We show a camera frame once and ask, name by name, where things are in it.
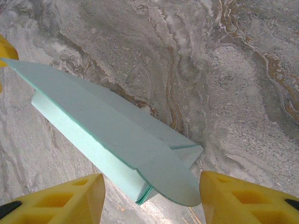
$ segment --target black rubber pad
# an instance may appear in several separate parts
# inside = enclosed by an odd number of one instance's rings
[[[299,202],[292,200],[292,199],[285,199],[285,201],[292,206],[293,208],[297,209],[299,211]]]
[[[0,219],[7,216],[10,212],[18,208],[22,204],[21,201],[15,201],[8,204],[0,206]]]

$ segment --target yellow plastic holder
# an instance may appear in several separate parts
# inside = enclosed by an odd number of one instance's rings
[[[199,191],[207,224],[299,224],[299,199],[287,193],[211,171]]]
[[[0,224],[98,224],[104,199],[103,175],[88,175],[1,206]]]
[[[19,60],[18,52],[14,47],[0,35],[0,58],[10,58]],[[7,66],[7,64],[0,60],[0,68]]]

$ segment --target stone countertop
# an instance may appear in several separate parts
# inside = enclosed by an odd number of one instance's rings
[[[212,170],[299,196],[299,2],[2,0],[0,33],[20,60],[118,93],[205,151]],[[91,173],[0,69],[0,204]],[[102,224],[205,223],[202,207],[156,196],[142,206],[107,178]]]

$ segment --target paper airplane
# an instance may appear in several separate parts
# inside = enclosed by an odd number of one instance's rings
[[[136,203],[158,192],[200,204],[189,168],[201,146],[107,88],[48,65],[2,60],[36,89],[32,105]]]

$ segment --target marble surface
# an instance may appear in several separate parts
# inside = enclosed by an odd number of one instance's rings
[[[21,60],[108,87],[201,144],[198,177],[297,197],[298,20],[296,0],[0,0],[0,33]],[[0,204],[99,172],[30,104],[26,82],[9,68],[0,80]],[[205,223],[201,206],[139,207],[106,189],[103,224]]]

